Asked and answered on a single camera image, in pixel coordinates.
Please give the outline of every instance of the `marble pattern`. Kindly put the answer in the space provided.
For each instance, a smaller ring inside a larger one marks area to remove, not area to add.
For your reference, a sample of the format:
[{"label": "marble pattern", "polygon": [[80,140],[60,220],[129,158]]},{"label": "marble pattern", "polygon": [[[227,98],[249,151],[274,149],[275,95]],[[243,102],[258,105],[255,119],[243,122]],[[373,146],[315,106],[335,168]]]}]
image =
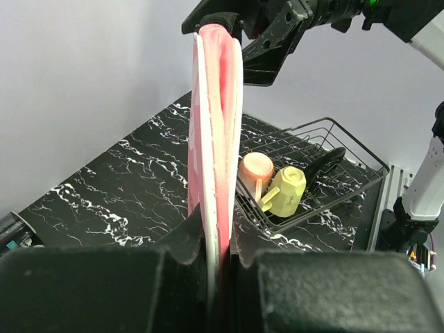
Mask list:
[{"label": "marble pattern", "polygon": [[[189,104],[186,94],[24,209],[22,218],[46,245],[143,246],[160,240],[187,214]],[[275,130],[243,117],[242,140]],[[275,235],[257,229],[237,206],[234,225],[237,232],[256,234],[263,244],[346,250],[365,200],[363,194],[349,207],[323,212]]]}]

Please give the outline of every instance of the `black utensil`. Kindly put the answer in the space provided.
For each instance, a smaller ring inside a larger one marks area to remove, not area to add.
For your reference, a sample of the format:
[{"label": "black utensil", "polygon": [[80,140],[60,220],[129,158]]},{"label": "black utensil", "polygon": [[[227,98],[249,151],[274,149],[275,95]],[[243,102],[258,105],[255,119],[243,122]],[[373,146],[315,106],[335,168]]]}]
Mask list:
[{"label": "black utensil", "polygon": [[307,180],[305,187],[312,187],[316,184],[316,180],[335,170],[338,164],[344,159],[346,151],[344,147],[338,147],[321,155],[310,163],[304,169],[305,179]]}]

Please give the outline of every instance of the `wire dish rack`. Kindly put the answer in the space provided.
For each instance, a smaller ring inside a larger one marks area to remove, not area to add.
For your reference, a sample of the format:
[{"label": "wire dish rack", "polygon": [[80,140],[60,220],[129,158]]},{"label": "wire dish rack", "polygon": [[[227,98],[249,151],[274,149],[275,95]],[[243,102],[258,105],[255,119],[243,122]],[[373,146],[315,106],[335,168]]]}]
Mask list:
[{"label": "wire dish rack", "polygon": [[239,161],[253,151],[264,153],[274,163],[273,177],[289,165],[304,169],[321,154],[338,147],[346,149],[343,161],[323,176],[313,189],[305,191],[296,213],[288,218],[263,212],[237,178],[237,186],[248,194],[248,197],[236,194],[243,213],[263,231],[278,234],[344,201],[350,202],[380,182],[389,173],[389,167],[331,118],[241,141]]}]

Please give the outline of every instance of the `mug handle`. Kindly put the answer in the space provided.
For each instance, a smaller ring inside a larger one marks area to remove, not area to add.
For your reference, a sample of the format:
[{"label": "mug handle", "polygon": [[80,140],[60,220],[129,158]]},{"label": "mug handle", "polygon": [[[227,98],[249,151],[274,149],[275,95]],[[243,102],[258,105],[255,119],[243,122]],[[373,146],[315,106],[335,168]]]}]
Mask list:
[{"label": "mug handle", "polygon": [[263,212],[266,212],[267,210],[271,209],[271,206],[273,205],[271,203],[271,199],[273,199],[276,194],[280,192],[279,187],[272,188],[259,202],[259,207]]}]

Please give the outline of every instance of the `orange cup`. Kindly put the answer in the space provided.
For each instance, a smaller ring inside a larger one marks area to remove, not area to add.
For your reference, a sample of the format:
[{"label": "orange cup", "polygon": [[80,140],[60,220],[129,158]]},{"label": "orange cup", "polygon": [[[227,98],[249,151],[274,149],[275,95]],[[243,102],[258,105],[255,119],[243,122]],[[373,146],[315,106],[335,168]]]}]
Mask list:
[{"label": "orange cup", "polygon": [[[273,161],[263,153],[254,152],[242,158],[237,175],[251,196],[259,201],[268,187],[273,171]],[[238,190],[240,194],[248,197],[243,187],[238,186]]]}]

